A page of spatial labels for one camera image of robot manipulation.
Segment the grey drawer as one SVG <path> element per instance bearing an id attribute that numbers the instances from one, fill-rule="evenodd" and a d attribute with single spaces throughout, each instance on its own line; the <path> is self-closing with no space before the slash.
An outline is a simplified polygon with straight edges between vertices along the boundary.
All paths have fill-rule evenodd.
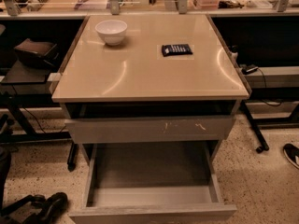
<path id="1" fill-rule="evenodd" d="M 234 126 L 233 116 L 131 119 L 67 119 L 78 144 L 223 140 Z"/>
<path id="2" fill-rule="evenodd" d="M 205 142 L 98 144 L 76 224 L 190 224 L 236 211 L 221 197 Z"/>

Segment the grey drawer cabinet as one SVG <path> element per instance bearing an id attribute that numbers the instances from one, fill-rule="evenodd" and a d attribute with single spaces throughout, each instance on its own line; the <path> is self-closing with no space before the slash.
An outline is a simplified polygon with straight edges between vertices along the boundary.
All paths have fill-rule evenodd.
<path id="1" fill-rule="evenodd" d="M 129 14 L 115 47 L 96 34 L 107 15 L 91 16 L 52 95 L 66 119 L 233 116 L 250 88 L 207 15 Z M 162 45 L 192 55 L 164 57 Z M 206 140 L 215 155 L 223 140 Z"/>

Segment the grey top drawer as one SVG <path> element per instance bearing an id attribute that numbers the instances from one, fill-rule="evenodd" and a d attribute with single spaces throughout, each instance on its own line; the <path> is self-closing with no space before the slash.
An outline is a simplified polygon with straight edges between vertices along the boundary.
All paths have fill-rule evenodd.
<path id="1" fill-rule="evenodd" d="M 234 126 L 233 116 L 131 119 L 67 119 L 78 144 L 223 140 Z"/>

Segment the dark blue snack packet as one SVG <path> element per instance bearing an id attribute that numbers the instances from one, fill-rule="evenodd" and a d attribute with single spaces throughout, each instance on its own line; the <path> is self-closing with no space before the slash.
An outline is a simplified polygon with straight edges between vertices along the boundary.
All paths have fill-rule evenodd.
<path id="1" fill-rule="evenodd" d="M 161 52 L 164 57 L 192 55 L 192 50 L 188 44 L 162 45 Z"/>

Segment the white ceramic bowl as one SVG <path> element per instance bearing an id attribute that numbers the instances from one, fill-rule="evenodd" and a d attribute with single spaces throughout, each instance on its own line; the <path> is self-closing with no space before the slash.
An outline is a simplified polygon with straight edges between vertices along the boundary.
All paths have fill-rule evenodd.
<path id="1" fill-rule="evenodd" d="M 107 45 L 116 46 L 125 38 L 127 27 L 124 21 L 106 20 L 97 23 L 95 31 Z"/>

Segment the black caster leg left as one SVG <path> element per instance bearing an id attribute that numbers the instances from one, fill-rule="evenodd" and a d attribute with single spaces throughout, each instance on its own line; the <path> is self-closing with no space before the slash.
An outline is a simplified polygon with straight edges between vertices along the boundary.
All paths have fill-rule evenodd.
<path id="1" fill-rule="evenodd" d="M 67 158 L 67 169 L 69 172 L 74 171 L 76 168 L 75 158 L 77 155 L 77 150 L 78 150 L 78 145 L 75 143 L 72 143 L 70 150 L 69 150 L 68 158 Z"/>

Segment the black power adapter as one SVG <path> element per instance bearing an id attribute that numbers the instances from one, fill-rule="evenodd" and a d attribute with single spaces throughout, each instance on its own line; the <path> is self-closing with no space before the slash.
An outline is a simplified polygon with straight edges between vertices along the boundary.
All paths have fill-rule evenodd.
<path id="1" fill-rule="evenodd" d="M 254 65 L 254 64 L 250 64 L 250 65 L 242 64 L 241 65 L 241 72 L 244 75 L 254 73 L 257 70 L 258 70 L 258 66 Z"/>

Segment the dark box on side table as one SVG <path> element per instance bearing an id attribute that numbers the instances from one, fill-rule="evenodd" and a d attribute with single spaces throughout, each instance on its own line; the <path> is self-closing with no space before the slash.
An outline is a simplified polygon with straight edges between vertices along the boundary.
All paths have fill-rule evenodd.
<path id="1" fill-rule="evenodd" d="M 19 61 L 36 69 L 55 69 L 59 56 L 55 43 L 25 39 L 14 48 Z"/>

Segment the black table leg with caster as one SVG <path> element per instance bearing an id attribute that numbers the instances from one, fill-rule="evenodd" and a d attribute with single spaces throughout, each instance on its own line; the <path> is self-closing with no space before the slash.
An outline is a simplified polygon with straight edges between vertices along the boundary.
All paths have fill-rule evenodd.
<path id="1" fill-rule="evenodd" d="M 266 143 L 263 134 L 261 133 L 258 125 L 256 124 L 256 122 L 254 121 L 253 116 L 250 114 L 249 109 L 246 105 L 245 102 L 241 103 L 241 109 L 243 111 L 243 113 L 245 114 L 245 116 L 247 117 L 247 120 L 249 121 L 249 124 L 251 126 L 251 129 L 254 131 L 260 145 L 256 148 L 256 152 L 257 153 L 262 153 L 263 151 L 268 151 L 269 150 L 269 146 Z"/>

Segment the black side table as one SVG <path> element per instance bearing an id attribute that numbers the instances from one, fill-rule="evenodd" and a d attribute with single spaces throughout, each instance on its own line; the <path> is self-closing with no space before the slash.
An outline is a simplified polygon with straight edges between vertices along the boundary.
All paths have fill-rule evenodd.
<path id="1" fill-rule="evenodd" d="M 61 129 L 56 133 L 38 133 L 21 110 L 28 108 L 59 107 L 51 99 L 50 86 L 59 73 L 38 70 L 16 61 L 1 79 L 1 105 L 12 115 L 23 129 L 23 134 L 0 133 L 0 142 L 21 143 L 48 140 L 70 139 L 68 131 Z"/>

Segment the dark shoe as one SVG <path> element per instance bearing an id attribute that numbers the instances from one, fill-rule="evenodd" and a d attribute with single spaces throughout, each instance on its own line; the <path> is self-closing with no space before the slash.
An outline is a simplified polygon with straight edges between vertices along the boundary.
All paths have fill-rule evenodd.
<path id="1" fill-rule="evenodd" d="M 297 169 L 299 169 L 299 148 L 293 144 L 286 144 L 283 147 L 283 153 L 287 160 Z"/>

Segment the grey coiled spring object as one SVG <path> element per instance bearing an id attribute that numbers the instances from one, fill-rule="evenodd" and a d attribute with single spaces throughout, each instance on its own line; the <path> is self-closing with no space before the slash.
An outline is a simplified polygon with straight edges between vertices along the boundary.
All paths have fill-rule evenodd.
<path id="1" fill-rule="evenodd" d="M 29 12 L 38 11 L 41 9 L 49 0 L 29 0 L 27 3 L 27 10 Z"/>

